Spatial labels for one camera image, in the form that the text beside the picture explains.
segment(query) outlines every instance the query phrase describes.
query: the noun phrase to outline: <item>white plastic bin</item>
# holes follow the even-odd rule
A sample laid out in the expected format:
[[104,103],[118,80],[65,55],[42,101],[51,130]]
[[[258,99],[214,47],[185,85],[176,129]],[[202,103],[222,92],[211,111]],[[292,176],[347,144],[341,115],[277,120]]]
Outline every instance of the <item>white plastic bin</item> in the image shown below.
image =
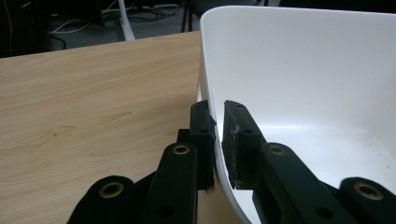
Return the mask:
[[219,7],[201,34],[200,97],[218,123],[220,182],[241,220],[259,222],[251,192],[232,192],[221,166],[226,100],[320,180],[338,188],[361,176],[396,193],[396,15]]

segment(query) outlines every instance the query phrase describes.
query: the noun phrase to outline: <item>white container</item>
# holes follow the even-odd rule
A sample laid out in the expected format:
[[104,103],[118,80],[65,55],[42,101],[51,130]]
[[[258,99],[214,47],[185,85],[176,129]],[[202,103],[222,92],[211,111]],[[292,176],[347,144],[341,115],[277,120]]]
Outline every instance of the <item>white container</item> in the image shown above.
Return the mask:
[[226,100],[320,180],[338,188],[361,176],[396,193],[396,15],[219,7],[201,34],[199,95],[218,123],[219,178],[242,221],[259,222],[251,192],[233,192],[221,165]]

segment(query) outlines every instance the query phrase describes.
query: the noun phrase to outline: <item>screw hole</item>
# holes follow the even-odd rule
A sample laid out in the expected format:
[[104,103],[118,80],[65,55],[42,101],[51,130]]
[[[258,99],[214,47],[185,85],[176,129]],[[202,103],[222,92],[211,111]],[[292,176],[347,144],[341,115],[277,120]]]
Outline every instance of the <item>screw hole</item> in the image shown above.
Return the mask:
[[173,153],[177,155],[184,155],[190,152],[190,148],[186,146],[177,146],[173,149]]
[[359,195],[370,200],[379,201],[384,198],[384,195],[381,193],[381,191],[363,182],[356,182],[353,185],[353,188],[359,193]]
[[158,215],[160,215],[160,217],[171,217],[174,213],[175,209],[168,205],[160,208],[160,210],[158,211]]
[[332,219],[332,211],[330,211],[328,208],[318,206],[318,207],[315,208],[315,211],[321,217],[324,217],[326,219]]
[[285,149],[283,147],[270,147],[270,150],[273,154],[276,154],[276,155],[285,154]]
[[104,199],[117,197],[123,191],[123,184],[120,182],[111,182],[102,186],[99,190],[99,195]]

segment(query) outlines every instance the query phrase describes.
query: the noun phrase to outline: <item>light wood tabletop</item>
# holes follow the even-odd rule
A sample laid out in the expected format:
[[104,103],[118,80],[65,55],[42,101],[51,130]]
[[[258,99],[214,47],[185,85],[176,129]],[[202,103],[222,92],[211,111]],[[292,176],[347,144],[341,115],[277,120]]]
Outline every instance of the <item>light wood tabletop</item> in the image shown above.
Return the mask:
[[97,180],[155,171],[200,49],[195,32],[0,59],[0,223],[66,223]]

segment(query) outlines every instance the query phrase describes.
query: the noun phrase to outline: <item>gray floor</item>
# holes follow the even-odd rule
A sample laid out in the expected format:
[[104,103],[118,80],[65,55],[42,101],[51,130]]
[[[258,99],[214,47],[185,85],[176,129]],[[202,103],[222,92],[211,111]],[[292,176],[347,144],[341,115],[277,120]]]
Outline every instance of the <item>gray floor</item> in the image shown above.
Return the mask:
[[[180,33],[183,16],[183,6],[168,5],[159,6],[155,9],[157,10],[157,12],[161,12],[165,16],[165,18],[158,21],[151,21],[156,19],[155,15],[151,13],[139,11],[135,11],[134,13],[132,13],[129,21],[131,23],[135,39]],[[134,18],[143,18],[150,21],[136,21],[136,19]],[[73,18],[65,17],[53,18],[51,22],[51,30],[53,31],[57,29],[65,22],[72,19]],[[86,24],[87,23],[81,21],[76,21],[74,23],[66,25],[59,31],[73,32],[82,28]],[[197,17],[193,17],[193,30],[199,30],[199,18]],[[53,35],[61,38],[65,42],[67,49],[124,41],[124,36],[120,27],[120,21],[118,19],[115,19],[114,21],[106,21],[105,27],[89,24],[87,27],[77,32]],[[49,38],[49,50],[59,50],[63,49],[63,47],[64,44],[59,39]]]

